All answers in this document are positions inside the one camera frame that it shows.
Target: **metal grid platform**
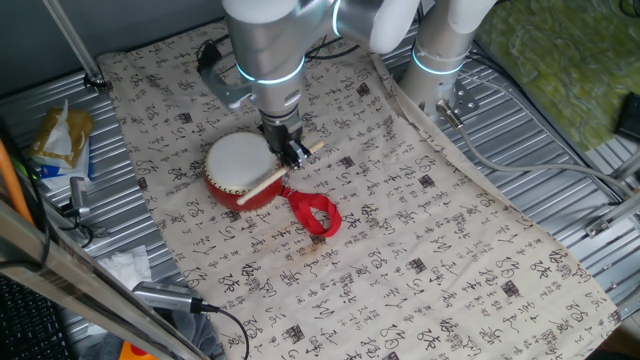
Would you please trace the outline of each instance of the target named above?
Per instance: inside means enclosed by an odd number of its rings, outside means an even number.
[[[385,57],[395,76],[401,76],[410,59],[415,30],[413,27],[403,45]],[[505,85],[497,73],[482,66],[467,63],[464,70]],[[0,101],[0,114],[19,144],[26,148],[50,106],[62,106],[68,99],[70,107],[87,111],[95,120],[90,151],[95,172],[88,186],[91,215],[85,224],[104,226],[109,233],[108,239],[97,239],[87,251],[103,258],[144,245],[153,279],[181,283],[182,276],[138,188],[109,96],[85,87],[83,76],[84,73],[67,76],[4,99]],[[533,108],[528,107],[527,113],[504,91],[461,80],[480,104],[479,112],[465,119],[469,135],[489,159],[513,165],[577,163],[584,159]],[[466,150],[455,131],[448,126],[442,129],[460,149]],[[625,221],[593,239],[584,231],[590,222],[611,209],[607,205],[611,198],[601,184],[566,171],[513,174],[480,169],[516,206],[567,246],[614,301],[620,303],[636,290],[640,283],[640,235],[633,224]],[[69,188],[47,191],[47,196],[53,203],[63,204],[69,198]],[[635,309],[621,309],[622,315],[628,316],[632,310]],[[72,342],[79,348],[91,343],[86,321],[68,311],[64,315]]]

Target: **robotic arm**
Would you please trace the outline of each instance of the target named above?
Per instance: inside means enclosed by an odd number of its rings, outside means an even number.
[[[298,104],[305,84],[304,54],[329,28],[338,36],[386,53],[402,41],[420,0],[223,0],[241,87],[227,85],[213,70],[200,75],[230,109],[249,99],[260,110],[262,131],[281,162],[300,167]]]
[[[437,103],[455,101],[455,82],[476,30],[496,0],[438,0],[422,19],[399,85],[434,119]]]

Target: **red strap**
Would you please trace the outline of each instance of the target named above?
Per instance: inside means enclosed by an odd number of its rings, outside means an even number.
[[[296,215],[302,226],[311,234],[331,237],[338,232],[342,225],[342,218],[338,212],[338,208],[324,195],[305,194],[298,191],[292,191],[287,187],[282,188],[280,196],[289,200],[289,205],[293,213]],[[329,214],[329,228],[325,229],[318,219],[311,213],[311,208],[324,211]]]

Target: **blue led ring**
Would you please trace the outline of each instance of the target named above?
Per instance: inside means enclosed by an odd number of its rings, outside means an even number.
[[[245,73],[244,71],[242,71],[242,69],[240,68],[240,65],[238,63],[236,63],[236,65],[238,66],[238,71],[240,72],[240,74],[242,74],[242,76],[244,76],[247,80],[249,81],[256,81],[256,79],[254,77],[249,76],[247,73]],[[304,66],[304,56],[302,57],[302,61],[300,62],[300,65],[298,66],[298,68],[292,72],[291,74],[280,78],[280,79],[276,79],[276,80],[258,80],[257,83],[258,84],[264,84],[264,85],[274,85],[274,84],[279,84],[281,82],[285,82],[291,78],[293,78],[294,76],[296,76],[296,74],[298,74],[300,72],[300,70],[302,70],[302,67]]]
[[[463,65],[463,64],[460,64],[460,66],[458,66],[458,68],[457,68],[457,69],[450,70],[450,71],[436,71],[436,70],[432,70],[432,69],[429,69],[428,67],[426,67],[426,66],[422,65],[422,64],[420,63],[420,61],[418,61],[418,58],[416,57],[416,49],[415,49],[415,48],[411,51],[411,53],[413,54],[413,60],[415,60],[416,64],[418,64],[418,66],[419,66],[422,70],[424,70],[424,71],[426,71],[426,72],[429,72],[429,73],[432,73],[432,74],[435,74],[435,75],[449,75],[449,74],[456,73],[456,72],[458,72],[458,70],[462,69],[462,65]]]

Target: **red drum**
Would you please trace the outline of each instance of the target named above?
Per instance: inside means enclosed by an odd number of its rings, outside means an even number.
[[[267,141],[251,132],[237,132],[216,141],[205,159],[204,180],[209,193],[225,207],[252,211],[268,205],[282,191],[282,178],[244,205],[237,201],[278,170],[278,159]]]

